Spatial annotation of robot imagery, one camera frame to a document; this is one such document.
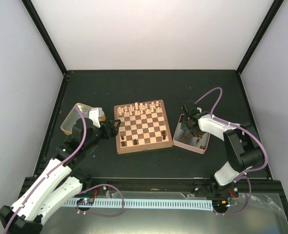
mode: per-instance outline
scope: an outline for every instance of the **white backdrop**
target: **white backdrop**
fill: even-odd
[[[272,0],[33,0],[65,66],[236,69]]]

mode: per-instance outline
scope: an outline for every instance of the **black floor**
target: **black floor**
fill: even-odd
[[[243,90],[233,70],[73,71],[70,74],[48,158],[55,155],[57,146],[66,139],[60,125],[77,102],[102,107],[107,119],[113,119],[115,105],[162,99],[173,136],[182,113],[181,105],[219,86],[224,93],[214,114],[232,122],[251,122]],[[218,91],[202,100],[199,107],[209,111],[217,97]],[[102,140],[81,166],[88,168],[93,177],[207,178],[225,162],[224,142],[211,136],[203,155],[176,146],[118,155],[115,139]],[[249,176],[266,178],[267,174],[261,171]]]

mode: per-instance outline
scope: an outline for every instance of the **dark square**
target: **dark square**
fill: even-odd
[[[157,136],[155,139],[156,139],[157,142],[162,142],[162,137],[161,136]]]

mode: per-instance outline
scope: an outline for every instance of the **wooden chessboard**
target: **wooden chessboard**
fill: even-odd
[[[116,136],[118,154],[173,146],[163,100],[119,105],[114,112],[115,119],[121,120]]]

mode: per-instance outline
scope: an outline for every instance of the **black metal frame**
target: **black metal frame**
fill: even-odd
[[[52,56],[54,57],[57,65],[59,66],[61,72],[63,73],[63,81],[58,92],[58,97],[53,109],[53,113],[49,122],[49,126],[45,135],[45,139],[41,148],[41,152],[39,154],[38,162],[34,171],[34,177],[27,177],[21,189],[21,193],[19,196],[24,194],[30,186],[35,182],[37,176],[40,175],[46,165],[46,154],[48,152],[48,147],[50,145],[51,137],[53,134],[54,126],[56,123],[56,119],[61,107],[61,102],[69,81],[68,70],[66,69],[61,57],[59,56],[48,32],[46,31],[34,5],[32,4],[31,0],[21,0],[25,5],[27,11],[29,12],[34,24],[36,25],[37,29],[39,30],[43,40],[45,41],[48,49],[50,50]],[[252,123],[256,129],[256,125],[254,122],[254,118],[252,115],[252,111],[248,102],[248,98],[246,96],[246,92],[244,90],[244,86],[241,80],[241,73],[243,72],[244,68],[246,67],[249,59],[251,58],[252,54],[254,53],[257,45],[259,44],[260,40],[262,39],[263,35],[265,34],[266,30],[268,29],[271,21],[275,17],[277,11],[279,10],[281,4],[284,0],[274,0],[268,13],[266,14],[262,24],[260,25],[256,35],[254,36],[248,50],[246,51],[240,65],[238,66],[236,73],[238,80],[240,82],[241,88],[245,95],[246,105],[249,110],[250,117],[252,119]],[[269,179],[251,179],[252,189],[255,193],[278,193],[283,204],[283,208],[285,210],[286,216],[288,218],[288,201],[286,199],[286,195],[284,193],[283,187],[280,181],[271,180],[272,175],[270,172],[269,167],[267,166],[267,173],[269,175]],[[160,191],[160,192],[187,192],[189,193],[193,189],[193,183],[199,181],[198,179],[190,179],[190,180],[181,180],[181,179],[111,179],[111,178],[94,178],[94,184],[100,183],[110,183],[115,185],[122,191]],[[237,183],[237,188],[241,192],[248,192],[249,186],[245,181],[240,181]]]

